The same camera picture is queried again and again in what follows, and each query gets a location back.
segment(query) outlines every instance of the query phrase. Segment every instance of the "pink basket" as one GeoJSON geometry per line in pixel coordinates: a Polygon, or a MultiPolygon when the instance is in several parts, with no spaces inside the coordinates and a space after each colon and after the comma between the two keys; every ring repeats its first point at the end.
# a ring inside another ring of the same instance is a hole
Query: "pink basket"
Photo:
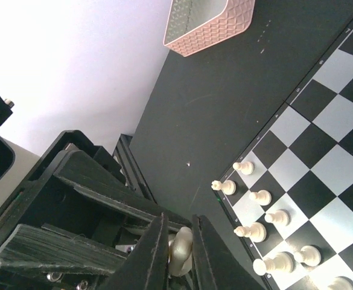
{"type": "Polygon", "coordinates": [[[255,0],[173,0],[164,45],[189,56],[244,32],[255,0]]]}

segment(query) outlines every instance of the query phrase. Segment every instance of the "black table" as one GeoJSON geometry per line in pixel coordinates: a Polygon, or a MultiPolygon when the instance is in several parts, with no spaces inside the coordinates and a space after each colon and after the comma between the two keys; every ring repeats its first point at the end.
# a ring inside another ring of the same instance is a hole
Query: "black table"
{"type": "Polygon", "coordinates": [[[245,33],[187,58],[169,53],[136,130],[130,147],[158,203],[205,214],[250,272],[211,181],[352,18],[353,0],[257,0],[245,33]]]}

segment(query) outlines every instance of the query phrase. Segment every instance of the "white wall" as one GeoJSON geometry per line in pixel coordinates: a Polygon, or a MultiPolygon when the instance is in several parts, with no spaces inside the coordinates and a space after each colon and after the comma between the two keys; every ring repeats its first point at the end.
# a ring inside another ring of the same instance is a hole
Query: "white wall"
{"type": "Polygon", "coordinates": [[[113,150],[133,134],[168,50],[171,0],[0,0],[0,134],[43,154],[66,129],[113,150]]]}

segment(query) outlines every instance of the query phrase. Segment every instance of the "chessboard border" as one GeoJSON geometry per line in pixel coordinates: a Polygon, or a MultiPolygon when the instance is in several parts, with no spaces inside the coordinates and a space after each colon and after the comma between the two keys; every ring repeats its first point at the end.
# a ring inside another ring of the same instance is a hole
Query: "chessboard border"
{"type": "MultiPolygon", "coordinates": [[[[253,150],[253,148],[259,143],[259,141],[264,137],[264,135],[268,132],[274,122],[278,119],[278,117],[295,101],[295,99],[301,94],[301,92],[306,88],[307,84],[313,79],[315,73],[321,68],[321,66],[325,63],[325,61],[330,57],[330,55],[337,50],[343,42],[353,33],[353,17],[350,19],[345,28],[341,33],[337,35],[332,44],[325,50],[322,56],[317,60],[317,62],[312,66],[312,68],[306,73],[305,77],[300,81],[300,83],[296,86],[296,89],[282,102],[279,109],[273,114],[273,116],[269,119],[269,121],[263,126],[263,128],[258,132],[257,136],[249,143],[249,145],[244,149],[238,156],[235,161],[241,161],[249,152],[253,150]]],[[[227,170],[221,175],[219,179],[221,182],[224,182],[228,179],[228,177],[233,174],[235,170],[231,165],[227,167],[227,170]]],[[[227,199],[226,195],[221,191],[213,190],[216,195],[223,211],[225,212],[227,218],[229,219],[233,228],[236,228],[241,224],[236,216],[231,203],[227,199]]],[[[239,238],[241,241],[246,253],[249,255],[250,259],[253,261],[254,259],[259,259],[261,257],[260,253],[254,246],[254,243],[249,238],[239,238]]],[[[262,282],[265,284],[267,289],[269,290],[279,290],[278,285],[274,281],[274,279],[269,279],[271,275],[261,276],[262,282]]]]}

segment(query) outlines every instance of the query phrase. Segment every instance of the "white pawn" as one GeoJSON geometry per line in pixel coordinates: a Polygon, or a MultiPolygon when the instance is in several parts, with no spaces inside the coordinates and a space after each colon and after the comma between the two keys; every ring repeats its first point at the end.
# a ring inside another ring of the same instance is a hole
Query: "white pawn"
{"type": "Polygon", "coordinates": [[[253,262],[253,269],[259,276],[274,272],[293,272],[294,263],[287,253],[277,253],[274,259],[256,259],[253,262]]]}
{"type": "Polygon", "coordinates": [[[337,277],[326,287],[326,290],[353,290],[353,285],[344,277],[337,277]]]}
{"type": "Polygon", "coordinates": [[[290,218],[285,211],[277,210],[275,213],[267,213],[265,221],[279,227],[285,227],[290,223],[290,218]]]}
{"type": "Polygon", "coordinates": [[[266,239],[266,228],[263,224],[255,222],[249,227],[237,227],[234,229],[234,233],[238,237],[249,237],[255,243],[262,242],[266,239]]]}
{"type": "Polygon", "coordinates": [[[240,171],[242,174],[250,175],[254,171],[254,164],[250,161],[246,161],[243,163],[235,162],[232,165],[232,168],[234,168],[236,171],[240,171]]]}
{"type": "Polygon", "coordinates": [[[299,263],[314,267],[321,262],[321,253],[313,246],[303,246],[299,252],[294,253],[294,259],[299,263]]]}
{"type": "Polygon", "coordinates": [[[225,195],[233,195],[237,186],[235,182],[231,180],[226,180],[224,183],[214,180],[211,184],[211,188],[213,190],[221,190],[225,195]]]}
{"type": "Polygon", "coordinates": [[[267,190],[251,192],[249,198],[252,201],[256,201],[259,205],[268,205],[272,201],[272,195],[267,190]]]}

